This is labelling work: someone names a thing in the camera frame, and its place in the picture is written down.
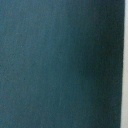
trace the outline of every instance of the textured fabric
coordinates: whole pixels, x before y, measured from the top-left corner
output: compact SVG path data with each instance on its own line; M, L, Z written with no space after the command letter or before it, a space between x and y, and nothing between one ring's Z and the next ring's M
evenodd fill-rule
M119 128L123 0L0 0L0 128Z

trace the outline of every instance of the dark green surface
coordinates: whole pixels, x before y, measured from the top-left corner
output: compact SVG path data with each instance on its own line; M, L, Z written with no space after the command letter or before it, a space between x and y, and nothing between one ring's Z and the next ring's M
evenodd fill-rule
M0 128L119 128L123 0L0 0Z

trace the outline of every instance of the teal fabric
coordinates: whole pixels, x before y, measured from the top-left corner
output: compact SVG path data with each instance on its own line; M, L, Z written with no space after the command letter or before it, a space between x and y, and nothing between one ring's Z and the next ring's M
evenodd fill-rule
M123 0L0 0L0 128L119 128Z

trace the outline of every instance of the blue-green cloth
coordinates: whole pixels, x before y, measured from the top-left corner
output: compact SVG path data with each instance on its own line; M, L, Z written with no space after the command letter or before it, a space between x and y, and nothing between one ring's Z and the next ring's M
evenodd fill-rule
M119 128L123 0L0 0L0 128Z

